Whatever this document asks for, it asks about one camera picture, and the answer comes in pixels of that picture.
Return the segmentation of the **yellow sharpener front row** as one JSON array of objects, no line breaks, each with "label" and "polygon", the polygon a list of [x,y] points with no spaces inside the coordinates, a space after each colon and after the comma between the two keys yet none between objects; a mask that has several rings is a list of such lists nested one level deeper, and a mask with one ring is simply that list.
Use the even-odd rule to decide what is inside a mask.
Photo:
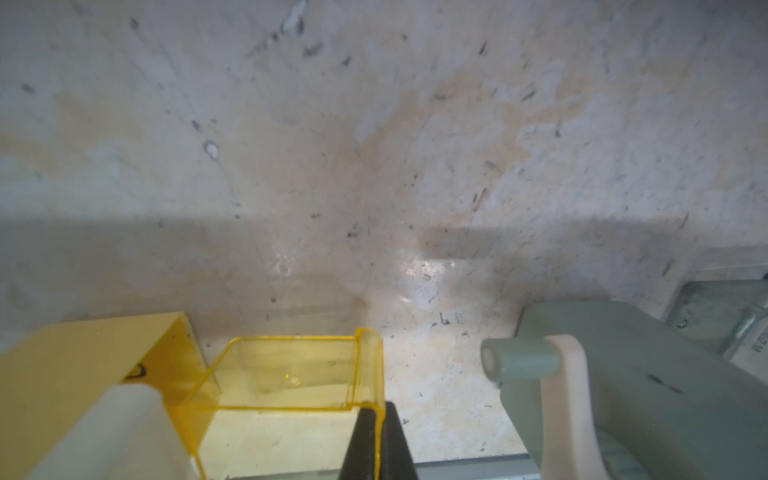
[{"label": "yellow sharpener front row", "polygon": [[170,312],[44,327],[1,356],[1,476],[22,479],[112,387],[157,391],[173,423],[206,365]]}]

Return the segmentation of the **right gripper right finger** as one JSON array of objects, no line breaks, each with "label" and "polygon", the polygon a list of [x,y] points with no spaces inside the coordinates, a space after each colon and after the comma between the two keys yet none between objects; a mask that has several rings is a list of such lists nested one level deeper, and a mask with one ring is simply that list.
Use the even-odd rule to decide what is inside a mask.
[{"label": "right gripper right finger", "polygon": [[386,402],[381,434],[381,480],[418,480],[402,424],[393,402]]}]

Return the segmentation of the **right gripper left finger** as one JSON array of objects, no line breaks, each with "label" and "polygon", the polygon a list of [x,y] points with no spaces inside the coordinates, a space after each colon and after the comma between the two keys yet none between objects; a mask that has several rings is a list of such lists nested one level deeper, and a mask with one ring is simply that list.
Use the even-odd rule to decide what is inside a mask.
[{"label": "right gripper left finger", "polygon": [[360,410],[355,422],[347,452],[338,475],[339,480],[375,480],[376,420],[374,410]]}]

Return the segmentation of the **yellow tray front row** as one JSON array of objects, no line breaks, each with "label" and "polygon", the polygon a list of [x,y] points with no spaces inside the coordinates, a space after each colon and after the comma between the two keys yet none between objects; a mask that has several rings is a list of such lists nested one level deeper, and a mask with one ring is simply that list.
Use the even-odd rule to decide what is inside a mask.
[{"label": "yellow tray front row", "polygon": [[180,404],[201,479],[338,479],[360,410],[374,410],[380,478],[384,344],[351,336],[232,340]]}]

